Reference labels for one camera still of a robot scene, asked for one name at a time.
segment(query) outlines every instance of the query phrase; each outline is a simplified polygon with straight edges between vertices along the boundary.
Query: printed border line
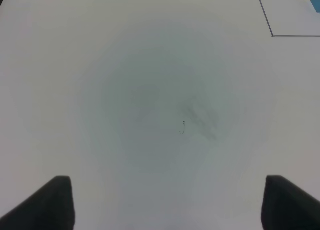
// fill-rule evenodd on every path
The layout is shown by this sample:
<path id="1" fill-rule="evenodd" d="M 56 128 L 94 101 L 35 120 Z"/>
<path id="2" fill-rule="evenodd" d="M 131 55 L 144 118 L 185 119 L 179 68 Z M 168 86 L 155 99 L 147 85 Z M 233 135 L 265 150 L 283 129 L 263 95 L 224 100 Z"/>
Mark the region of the printed border line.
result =
<path id="1" fill-rule="evenodd" d="M 271 33 L 271 37 L 278 37 L 278 38 L 320 38 L 320 35 L 274 35 L 274 33 L 272 32 L 272 29 L 271 29 L 271 26 L 270 26 L 270 23 L 269 23 L 269 20 L 268 20 L 264 5 L 262 4 L 261 0 L 259 0 L 259 2 L 260 2 L 260 5 L 261 5 L 261 8 L 262 8 L 266 23 L 268 24 L 268 27 L 269 27 L 269 30 L 270 30 L 270 33 Z"/>

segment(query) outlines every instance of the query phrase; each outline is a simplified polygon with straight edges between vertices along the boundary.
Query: white surface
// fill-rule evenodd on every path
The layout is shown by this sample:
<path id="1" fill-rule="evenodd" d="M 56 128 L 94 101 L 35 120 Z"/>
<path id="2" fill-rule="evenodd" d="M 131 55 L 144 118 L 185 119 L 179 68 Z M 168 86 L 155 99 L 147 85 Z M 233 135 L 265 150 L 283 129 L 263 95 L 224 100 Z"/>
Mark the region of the white surface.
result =
<path id="1" fill-rule="evenodd" d="M 320 36 L 320 13 L 310 0 L 261 0 L 274 35 Z"/>
<path id="2" fill-rule="evenodd" d="M 262 229 L 273 174 L 320 198 L 318 39 L 258 0 L 4 0 L 0 43 L 1 215 L 56 175 L 76 230 Z"/>

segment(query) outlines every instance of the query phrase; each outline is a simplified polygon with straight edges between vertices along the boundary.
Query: black line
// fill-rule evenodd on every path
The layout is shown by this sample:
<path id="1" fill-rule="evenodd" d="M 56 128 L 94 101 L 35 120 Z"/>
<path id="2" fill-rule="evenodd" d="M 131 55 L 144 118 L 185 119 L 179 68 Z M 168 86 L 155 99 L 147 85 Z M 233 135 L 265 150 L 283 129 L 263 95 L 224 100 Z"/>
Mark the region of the black line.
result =
<path id="1" fill-rule="evenodd" d="M 280 38 L 320 38 L 320 35 L 274 35 L 273 37 Z"/>
<path id="2" fill-rule="evenodd" d="M 261 1 L 261 0 L 259 0 L 259 2 L 260 2 L 260 4 L 261 4 L 262 11 L 263 11 L 263 14 L 264 14 L 264 16 L 265 16 L 266 23 L 267 23 L 267 24 L 268 24 L 268 26 L 269 26 L 269 30 L 270 30 L 270 33 L 271 33 L 271 37 L 274 37 L 274 34 L 273 34 L 273 32 L 272 32 L 272 29 L 271 29 L 271 26 L 270 26 L 269 20 L 268 20 L 268 18 L 267 18 L 267 14 L 266 14 L 265 8 L 264 8 L 264 6 L 263 6 L 263 4 L 262 4 L 262 1 Z"/>

